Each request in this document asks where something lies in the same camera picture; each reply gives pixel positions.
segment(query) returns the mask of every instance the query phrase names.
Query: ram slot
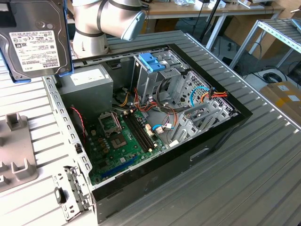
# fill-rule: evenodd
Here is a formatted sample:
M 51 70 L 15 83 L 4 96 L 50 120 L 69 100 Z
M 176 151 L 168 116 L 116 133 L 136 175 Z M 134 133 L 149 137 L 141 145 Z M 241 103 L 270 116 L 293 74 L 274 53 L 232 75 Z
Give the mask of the ram slot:
M 129 115 L 124 118 L 124 121 L 126 122 L 127 126 L 129 127 L 132 134 L 134 135 L 134 137 L 136 138 L 136 140 L 138 141 L 139 145 L 145 153 L 148 152 L 149 149 L 154 148 L 152 140 L 141 128 L 140 124 L 137 122 L 136 117 L 134 117 L 133 115 Z

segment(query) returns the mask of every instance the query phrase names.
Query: red cable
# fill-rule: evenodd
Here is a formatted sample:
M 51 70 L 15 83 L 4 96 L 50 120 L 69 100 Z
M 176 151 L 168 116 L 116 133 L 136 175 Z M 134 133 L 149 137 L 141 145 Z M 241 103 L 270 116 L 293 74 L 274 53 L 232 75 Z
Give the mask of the red cable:
M 83 136 L 84 136 L 84 142 L 85 142 L 86 135 L 85 135 L 85 126 L 84 126 L 83 118 L 81 117 L 81 114 L 78 112 L 78 110 L 76 110 L 74 107 L 70 107 L 70 108 L 73 109 L 79 115 L 79 118 L 81 121 L 81 126 L 83 128 Z

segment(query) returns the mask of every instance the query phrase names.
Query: green motherboard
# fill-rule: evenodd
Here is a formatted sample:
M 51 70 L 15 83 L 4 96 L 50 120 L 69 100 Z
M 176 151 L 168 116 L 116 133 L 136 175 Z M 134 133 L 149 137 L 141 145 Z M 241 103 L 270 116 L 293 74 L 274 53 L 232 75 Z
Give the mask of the green motherboard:
M 144 116 L 139 111 L 134 112 L 133 116 L 140 122 L 140 126 L 145 132 L 144 136 L 148 136 Z M 151 158 L 165 149 L 163 142 L 154 135 L 150 137 L 150 141 L 155 148 L 145 150 L 136 139 L 139 134 L 130 129 L 131 125 L 129 127 L 129 124 L 125 122 L 125 117 L 119 116 L 118 122 L 122 130 L 119 133 L 110 134 L 110 137 L 105 136 L 103 127 L 98 121 L 86 128 L 88 132 L 86 150 L 92 163 L 92 170 L 89 173 L 92 185 Z M 105 129 L 116 126 L 112 118 L 105 119 L 102 123 Z

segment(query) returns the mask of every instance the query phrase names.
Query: motherboard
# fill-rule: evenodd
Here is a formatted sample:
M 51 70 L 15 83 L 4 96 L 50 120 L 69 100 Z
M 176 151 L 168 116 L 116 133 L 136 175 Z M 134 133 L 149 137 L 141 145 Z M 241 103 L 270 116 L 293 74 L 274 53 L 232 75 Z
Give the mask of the motherboard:
M 119 116 L 106 113 L 98 120 L 87 127 L 86 150 L 93 166 L 89 174 L 92 185 L 166 148 L 155 134 L 147 133 L 147 122 L 140 111 Z

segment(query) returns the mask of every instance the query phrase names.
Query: metal grid table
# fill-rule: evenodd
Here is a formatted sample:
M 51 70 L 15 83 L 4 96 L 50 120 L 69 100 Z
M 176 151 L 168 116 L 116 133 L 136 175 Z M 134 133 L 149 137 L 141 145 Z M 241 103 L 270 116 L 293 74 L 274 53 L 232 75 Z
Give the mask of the metal grid table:
M 277 67 L 280 67 L 281 64 L 289 57 L 289 55 L 294 50 L 301 53 L 301 34 L 297 30 L 297 28 L 291 24 L 291 21 L 289 19 L 257 20 L 250 33 L 246 37 L 244 43 L 241 45 L 233 61 L 231 62 L 230 68 L 234 68 L 234 66 L 238 63 L 239 59 L 244 53 L 247 44 L 250 40 L 252 40 L 259 28 L 263 29 L 263 32 L 261 33 L 261 35 L 259 35 L 258 39 L 256 40 L 257 43 L 260 43 L 265 34 L 269 33 L 275 38 L 282 41 L 284 44 L 291 47 L 288 53 L 281 59 Z M 257 46 L 258 44 L 255 43 L 249 53 L 252 54 Z
M 292 225 L 301 219 L 301 133 L 266 99 L 181 31 L 139 36 L 134 42 L 110 39 L 114 52 L 175 43 L 253 116 L 220 150 L 136 203 L 105 226 Z M 1 62 L 0 118 L 19 111 L 29 118 L 39 177 L 0 193 L 1 221 L 10 225 L 64 225 L 51 175 L 72 165 L 68 146 L 51 112 L 41 79 L 12 84 Z M 86 212 L 72 225 L 94 225 Z

